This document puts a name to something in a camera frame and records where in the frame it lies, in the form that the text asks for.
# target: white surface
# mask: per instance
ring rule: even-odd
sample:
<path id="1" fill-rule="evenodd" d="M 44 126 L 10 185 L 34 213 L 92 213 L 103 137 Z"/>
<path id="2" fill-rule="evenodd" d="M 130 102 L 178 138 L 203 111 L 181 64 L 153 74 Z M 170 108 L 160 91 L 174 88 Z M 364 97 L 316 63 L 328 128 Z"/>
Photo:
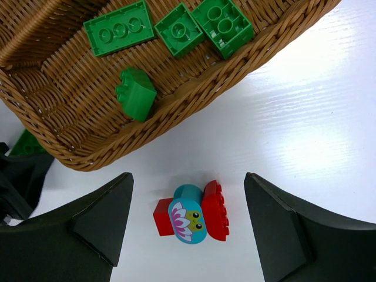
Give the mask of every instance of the white surface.
<path id="1" fill-rule="evenodd" d="M 317 25 L 205 110 L 97 172 L 54 162 L 34 216 L 135 178 L 112 282 L 263 281 L 244 196 L 246 172 L 339 214 L 376 223 L 374 1 L 343 0 Z M 1 140 L 22 126 L 0 105 Z M 159 237 L 153 210 L 184 183 L 224 189 L 230 236 L 195 246 Z"/>

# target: brown woven basket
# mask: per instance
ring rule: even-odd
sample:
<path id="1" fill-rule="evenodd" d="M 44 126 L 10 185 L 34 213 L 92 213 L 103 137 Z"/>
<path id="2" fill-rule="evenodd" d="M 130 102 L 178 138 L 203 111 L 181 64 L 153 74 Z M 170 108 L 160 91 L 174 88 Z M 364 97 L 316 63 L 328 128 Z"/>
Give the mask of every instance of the brown woven basket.
<path id="1" fill-rule="evenodd" d="M 270 60 L 340 0 L 235 0 L 256 37 L 223 61 L 209 40 L 183 59 L 161 39 L 94 57 L 82 23 L 133 0 L 2 0 L 0 97 L 65 166 L 90 171 L 130 153 L 203 109 Z M 157 23 L 181 1 L 148 0 Z M 185 0 L 194 9 L 201 0 Z M 145 123 L 116 101 L 120 71 L 143 69 L 157 89 Z"/>

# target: black object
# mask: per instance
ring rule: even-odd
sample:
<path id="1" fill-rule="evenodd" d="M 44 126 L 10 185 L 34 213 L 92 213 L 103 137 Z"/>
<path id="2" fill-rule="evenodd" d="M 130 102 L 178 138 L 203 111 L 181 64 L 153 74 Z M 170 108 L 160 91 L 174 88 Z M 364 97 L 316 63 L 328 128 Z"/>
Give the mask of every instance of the black object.
<path id="1" fill-rule="evenodd" d="M 248 210 L 265 282 L 376 281 L 376 224 L 295 197 L 248 173 Z"/>
<path id="2" fill-rule="evenodd" d="M 108 282 L 133 191 L 124 173 L 56 210 L 0 227 L 0 281 Z"/>
<path id="3" fill-rule="evenodd" d="M 48 153 L 7 157 L 0 143 L 0 225 L 6 215 L 28 219 L 39 203 L 46 174 L 54 160 Z"/>

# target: red block stud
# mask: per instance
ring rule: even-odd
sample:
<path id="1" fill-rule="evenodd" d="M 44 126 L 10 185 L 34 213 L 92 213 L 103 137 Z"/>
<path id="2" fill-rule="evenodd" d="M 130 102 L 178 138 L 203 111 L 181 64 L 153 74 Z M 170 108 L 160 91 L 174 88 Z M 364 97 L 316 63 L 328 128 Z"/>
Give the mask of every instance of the red block stud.
<path id="1" fill-rule="evenodd" d="M 173 198 L 159 200 L 153 213 L 155 224 L 157 225 L 159 236 L 174 235 L 174 230 L 169 217 L 169 205 Z"/>
<path id="2" fill-rule="evenodd" d="M 209 235 L 216 240 L 226 241 L 226 236 L 230 234 L 230 223 L 226 217 L 222 187 L 216 180 L 206 185 L 201 208 Z"/>

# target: green toy brick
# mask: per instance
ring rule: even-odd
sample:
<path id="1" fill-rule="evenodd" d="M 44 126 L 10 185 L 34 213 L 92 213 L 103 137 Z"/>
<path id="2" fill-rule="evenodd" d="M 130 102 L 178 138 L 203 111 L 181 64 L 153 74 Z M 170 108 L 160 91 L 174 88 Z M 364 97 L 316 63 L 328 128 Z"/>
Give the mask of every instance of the green toy brick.
<path id="1" fill-rule="evenodd" d="M 157 23 L 155 29 L 177 58 L 185 56 L 205 40 L 204 33 L 184 3 Z"/>
<path id="2" fill-rule="evenodd" d="M 95 56 L 102 56 L 155 37 L 145 0 L 83 23 Z"/>
<path id="3" fill-rule="evenodd" d="M 204 0 L 192 15 L 224 59 L 254 36 L 251 22 L 231 0 Z"/>
<path id="4" fill-rule="evenodd" d="M 131 118 L 144 122 L 157 95 L 152 82 L 146 72 L 132 67 L 123 70 L 120 79 L 122 85 L 117 86 L 115 92 L 123 111 Z"/>
<path id="5" fill-rule="evenodd" d="M 30 132 L 25 130 L 9 155 L 26 156 L 45 152 L 46 150 L 38 143 L 38 140 Z"/>

